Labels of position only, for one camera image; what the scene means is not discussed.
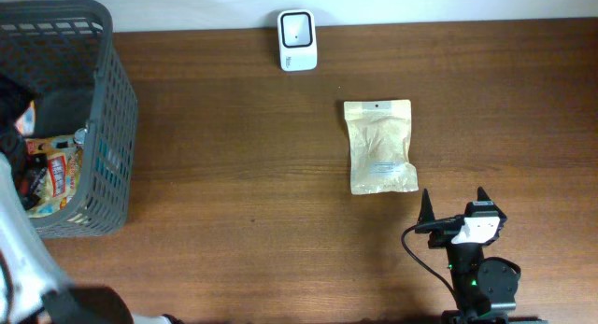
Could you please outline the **beige kraft paper pouch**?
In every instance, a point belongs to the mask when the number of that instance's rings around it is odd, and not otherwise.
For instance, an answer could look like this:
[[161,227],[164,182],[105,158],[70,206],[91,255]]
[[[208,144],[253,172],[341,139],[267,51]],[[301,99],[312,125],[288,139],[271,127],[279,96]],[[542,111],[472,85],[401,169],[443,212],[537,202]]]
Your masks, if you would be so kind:
[[412,111],[408,100],[344,103],[349,134],[350,190],[354,195],[419,189],[408,152]]

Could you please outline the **yellow snack chip bag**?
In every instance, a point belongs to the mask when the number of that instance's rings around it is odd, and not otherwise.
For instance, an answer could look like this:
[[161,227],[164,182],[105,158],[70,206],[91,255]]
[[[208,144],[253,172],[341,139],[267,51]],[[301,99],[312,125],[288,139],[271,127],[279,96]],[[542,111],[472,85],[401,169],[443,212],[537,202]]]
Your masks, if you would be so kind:
[[30,218],[44,218],[65,209],[79,184],[82,146],[73,134],[25,140],[29,156],[41,161],[41,182],[33,188]]

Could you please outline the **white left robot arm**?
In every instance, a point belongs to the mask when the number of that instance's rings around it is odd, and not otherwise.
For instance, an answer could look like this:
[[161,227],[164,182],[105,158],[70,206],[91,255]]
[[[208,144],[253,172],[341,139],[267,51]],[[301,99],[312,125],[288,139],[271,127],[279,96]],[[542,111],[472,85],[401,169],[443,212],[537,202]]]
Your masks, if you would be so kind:
[[19,166],[1,152],[1,321],[3,323],[168,324],[168,314],[132,313],[109,287],[81,287],[55,262],[26,216],[15,187]]

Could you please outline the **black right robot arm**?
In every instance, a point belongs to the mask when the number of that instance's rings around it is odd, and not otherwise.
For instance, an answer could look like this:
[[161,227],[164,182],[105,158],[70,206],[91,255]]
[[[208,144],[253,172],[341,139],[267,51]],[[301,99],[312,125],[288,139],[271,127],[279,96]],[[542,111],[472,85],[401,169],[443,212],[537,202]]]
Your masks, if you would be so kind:
[[427,190],[421,197],[414,232],[429,236],[428,248],[444,249],[451,277],[449,292],[457,308],[442,314],[444,323],[507,323],[515,310],[520,267],[499,257],[485,257],[483,249],[499,238],[505,213],[481,187],[464,212],[436,218]]

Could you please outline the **white barcode scanner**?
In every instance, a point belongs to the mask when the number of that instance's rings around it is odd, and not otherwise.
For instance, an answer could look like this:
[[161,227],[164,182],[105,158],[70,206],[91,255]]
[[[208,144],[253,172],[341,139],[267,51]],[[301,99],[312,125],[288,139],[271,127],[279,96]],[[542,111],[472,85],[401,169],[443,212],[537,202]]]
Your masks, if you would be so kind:
[[281,11],[277,29],[281,69],[285,72],[315,69],[318,49],[314,15],[306,9]]

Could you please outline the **grey plastic mesh basket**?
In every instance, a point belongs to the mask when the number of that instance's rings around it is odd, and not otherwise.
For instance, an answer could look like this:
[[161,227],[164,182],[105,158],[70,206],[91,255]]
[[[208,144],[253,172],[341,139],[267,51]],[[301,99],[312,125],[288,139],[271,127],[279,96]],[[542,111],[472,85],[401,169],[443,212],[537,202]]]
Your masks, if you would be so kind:
[[93,0],[2,4],[1,74],[36,95],[37,137],[85,132],[78,190],[64,209],[33,219],[37,233],[101,236],[121,228],[138,110],[109,11]]

